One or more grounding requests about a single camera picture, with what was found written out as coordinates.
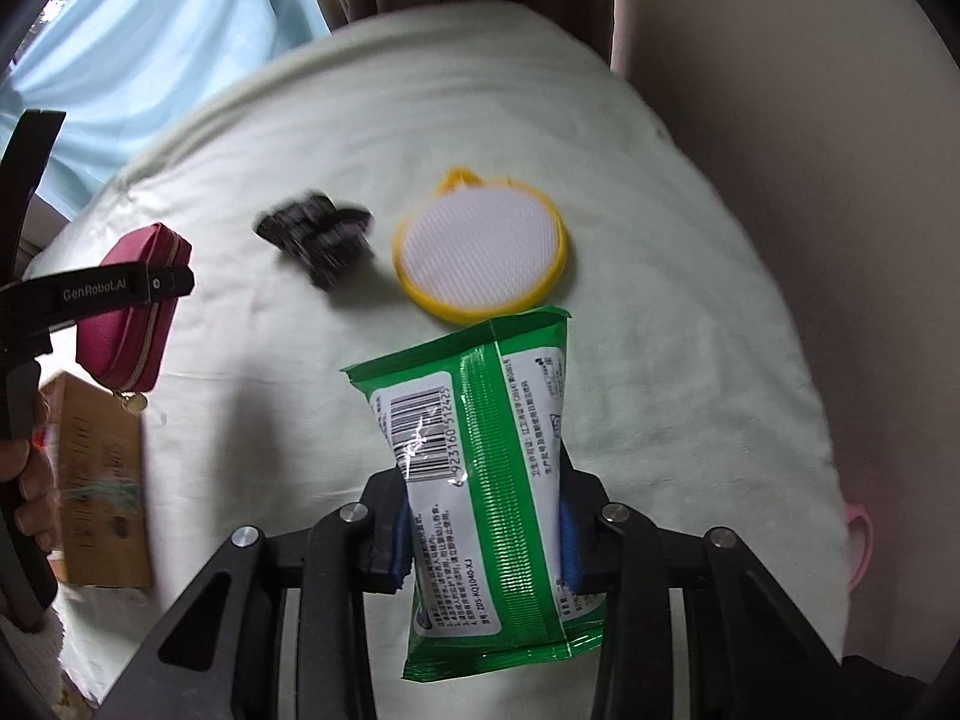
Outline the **person's left hand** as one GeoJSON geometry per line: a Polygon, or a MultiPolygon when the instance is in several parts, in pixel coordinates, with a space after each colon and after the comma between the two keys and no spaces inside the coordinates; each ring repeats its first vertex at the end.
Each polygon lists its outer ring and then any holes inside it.
{"type": "Polygon", "coordinates": [[[49,457],[31,439],[0,442],[0,478],[13,481],[23,504],[14,522],[23,535],[34,539],[44,554],[60,548],[59,493],[49,457]]]}

